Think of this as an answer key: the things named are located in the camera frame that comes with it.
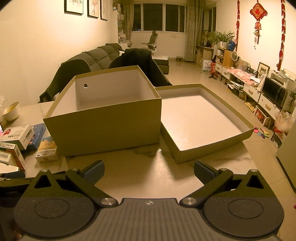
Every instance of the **blue box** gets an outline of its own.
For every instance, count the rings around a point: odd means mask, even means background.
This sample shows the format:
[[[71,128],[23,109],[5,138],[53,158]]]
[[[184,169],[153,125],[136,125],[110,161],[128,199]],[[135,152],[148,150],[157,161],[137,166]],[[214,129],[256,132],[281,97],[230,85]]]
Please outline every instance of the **blue box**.
[[[44,132],[46,131],[46,126],[44,123],[33,125],[32,128],[35,131],[35,135],[30,140],[26,150],[38,150]]]

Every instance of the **floor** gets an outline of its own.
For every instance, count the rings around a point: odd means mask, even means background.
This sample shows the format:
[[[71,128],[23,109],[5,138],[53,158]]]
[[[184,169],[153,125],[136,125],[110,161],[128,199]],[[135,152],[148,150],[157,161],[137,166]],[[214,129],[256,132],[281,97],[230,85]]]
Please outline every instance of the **floor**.
[[[209,74],[202,72],[196,63],[176,62],[175,59],[171,59],[170,73],[166,77],[173,85],[203,84],[228,102],[254,126],[263,128],[243,100],[234,95],[221,81],[209,79]],[[244,145],[284,208],[285,218],[278,236],[283,241],[296,241],[296,209],[293,208],[296,204],[296,194],[276,159],[276,148],[270,139],[263,139],[255,133],[244,141]]]

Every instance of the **silver bolt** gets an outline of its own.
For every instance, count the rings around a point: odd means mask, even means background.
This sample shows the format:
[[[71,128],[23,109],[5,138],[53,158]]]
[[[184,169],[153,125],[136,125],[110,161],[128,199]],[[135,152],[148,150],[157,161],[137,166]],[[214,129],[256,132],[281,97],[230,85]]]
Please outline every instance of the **silver bolt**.
[[[185,198],[183,198],[182,201],[186,205],[194,205],[197,203],[196,199],[193,197],[185,197]]]
[[[107,197],[102,199],[101,203],[105,206],[111,206],[116,203],[116,200],[114,198]]]

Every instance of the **checkered cloth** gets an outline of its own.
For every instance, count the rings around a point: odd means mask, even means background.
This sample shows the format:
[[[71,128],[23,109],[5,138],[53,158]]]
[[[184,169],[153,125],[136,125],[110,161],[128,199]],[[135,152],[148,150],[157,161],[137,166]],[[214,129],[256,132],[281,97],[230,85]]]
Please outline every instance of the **checkered cloth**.
[[[152,55],[152,59],[168,60],[168,56],[165,56],[165,55]]]

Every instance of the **blue figurine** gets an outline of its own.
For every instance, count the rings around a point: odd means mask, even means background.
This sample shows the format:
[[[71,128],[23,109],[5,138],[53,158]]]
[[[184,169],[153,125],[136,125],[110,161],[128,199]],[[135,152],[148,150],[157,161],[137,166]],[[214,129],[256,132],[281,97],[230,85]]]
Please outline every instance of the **blue figurine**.
[[[235,42],[230,41],[229,44],[228,44],[228,50],[229,51],[233,51],[234,48],[235,48]]]

